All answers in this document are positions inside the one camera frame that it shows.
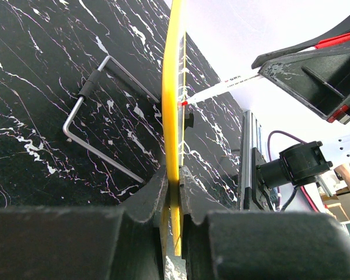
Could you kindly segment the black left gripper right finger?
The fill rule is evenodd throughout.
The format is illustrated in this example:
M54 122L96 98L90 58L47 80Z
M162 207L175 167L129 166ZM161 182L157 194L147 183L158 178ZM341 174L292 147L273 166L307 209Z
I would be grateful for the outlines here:
M350 238L330 215L231 211L180 169L188 279L350 279Z

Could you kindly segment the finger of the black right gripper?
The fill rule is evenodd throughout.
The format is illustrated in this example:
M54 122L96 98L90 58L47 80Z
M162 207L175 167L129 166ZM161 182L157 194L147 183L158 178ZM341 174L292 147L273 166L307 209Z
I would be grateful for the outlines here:
M259 73L329 123L350 122L350 41L268 60Z
M259 55L252 63L251 68L255 69L255 68L261 67L265 62L275 58L282 57L284 55L293 54L306 49L315 50L314 46L318 44L319 41L332 38L335 36L339 36L345 33L350 33L350 15L346 19L344 19L341 23L333 27L331 30L327 31L326 33L316 38L302 42L297 45L293 45L291 47L287 47L287 48L283 48L280 50Z

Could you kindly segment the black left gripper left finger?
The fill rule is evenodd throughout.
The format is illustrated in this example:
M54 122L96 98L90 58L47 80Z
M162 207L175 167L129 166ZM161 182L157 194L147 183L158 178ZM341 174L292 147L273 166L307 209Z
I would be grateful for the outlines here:
M161 167L117 206L0 208L0 279L163 279L167 191Z

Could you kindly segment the white red marker pen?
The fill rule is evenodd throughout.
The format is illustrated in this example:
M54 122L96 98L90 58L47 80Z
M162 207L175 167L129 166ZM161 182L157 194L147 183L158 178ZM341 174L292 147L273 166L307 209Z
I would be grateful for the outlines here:
M259 80L262 77L263 76L261 74L254 71L252 73L248 73L247 75L237 75L194 94L184 101L179 102L178 105L186 106L189 104L196 104L206 99L224 94L230 90L235 90L248 82Z

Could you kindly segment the white board with orange frame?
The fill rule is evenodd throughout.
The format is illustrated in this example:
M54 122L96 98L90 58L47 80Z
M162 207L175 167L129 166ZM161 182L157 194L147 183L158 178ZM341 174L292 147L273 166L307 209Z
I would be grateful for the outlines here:
M180 206L180 166L183 164L186 93L186 1L173 1L162 65L162 124L174 255L181 256L183 214Z

